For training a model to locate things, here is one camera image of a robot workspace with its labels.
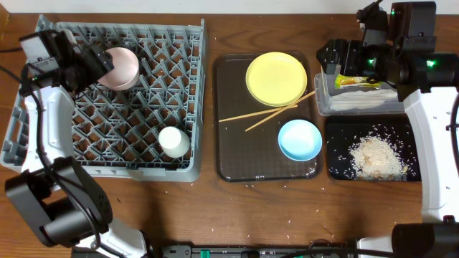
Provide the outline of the yellow green snack wrapper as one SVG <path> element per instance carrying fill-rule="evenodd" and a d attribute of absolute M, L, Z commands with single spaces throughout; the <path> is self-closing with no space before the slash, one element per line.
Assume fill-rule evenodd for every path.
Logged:
<path fill-rule="evenodd" d="M 348 87 L 370 87 L 379 89 L 381 87 L 380 82 L 368 82 L 367 77 L 353 77 L 346 75 L 338 75 L 334 81 L 336 89 L 344 89 Z"/>

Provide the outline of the white napkin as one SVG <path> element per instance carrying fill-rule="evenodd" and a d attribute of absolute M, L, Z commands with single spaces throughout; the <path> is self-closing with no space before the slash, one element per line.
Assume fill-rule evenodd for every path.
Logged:
<path fill-rule="evenodd" d="M 397 100 L 394 90 L 345 92 L 331 97 L 330 108 L 335 111 L 375 108 L 387 101 Z"/>

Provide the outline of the pink white bowl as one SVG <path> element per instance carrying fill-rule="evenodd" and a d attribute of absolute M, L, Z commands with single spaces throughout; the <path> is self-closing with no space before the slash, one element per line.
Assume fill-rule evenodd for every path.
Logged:
<path fill-rule="evenodd" d="M 114 47 L 107 50 L 112 57 L 114 69 L 101 77 L 98 82 L 115 91 L 132 88 L 139 78 L 139 62 L 137 56 L 129 49 Z"/>

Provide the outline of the light blue bowl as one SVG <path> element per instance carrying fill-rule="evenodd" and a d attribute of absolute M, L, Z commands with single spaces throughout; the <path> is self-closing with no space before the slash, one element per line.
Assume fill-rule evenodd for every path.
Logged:
<path fill-rule="evenodd" d="M 291 120 L 281 127 L 278 145 L 287 158 L 304 162 L 320 153 L 323 140 L 320 130 L 312 122 Z"/>

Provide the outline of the white paper cup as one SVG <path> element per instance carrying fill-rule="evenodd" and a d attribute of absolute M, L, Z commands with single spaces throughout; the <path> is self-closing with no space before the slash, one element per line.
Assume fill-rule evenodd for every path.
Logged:
<path fill-rule="evenodd" d="M 161 130 L 158 141 L 163 152 L 171 158 L 184 156 L 191 145 L 189 136 L 184 131 L 172 126 Z"/>

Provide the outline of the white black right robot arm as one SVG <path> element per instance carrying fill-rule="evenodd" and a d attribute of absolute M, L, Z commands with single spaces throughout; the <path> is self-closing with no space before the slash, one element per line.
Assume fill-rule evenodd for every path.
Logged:
<path fill-rule="evenodd" d="M 356 13 L 361 40 L 332 39 L 316 57 L 322 80 L 359 82 L 333 95 L 318 93 L 323 115 L 403 111 L 412 127 L 422 182 L 422 221 L 398 224 L 390 236 L 357 242 L 355 257 L 458 255 L 458 56 L 437 52 L 436 4 L 378 1 Z"/>

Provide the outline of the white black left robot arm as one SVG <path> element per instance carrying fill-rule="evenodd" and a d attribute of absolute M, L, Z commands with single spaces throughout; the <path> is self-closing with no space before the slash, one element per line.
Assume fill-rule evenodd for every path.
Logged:
<path fill-rule="evenodd" d="M 29 118 L 26 158 L 5 192 L 48 247 L 91 249 L 107 257 L 150 257 L 143 232 L 113 218 L 102 187 L 74 157 L 74 96 L 115 69 L 103 48 L 77 45 L 54 29 L 20 39 L 27 56 L 18 81 Z"/>

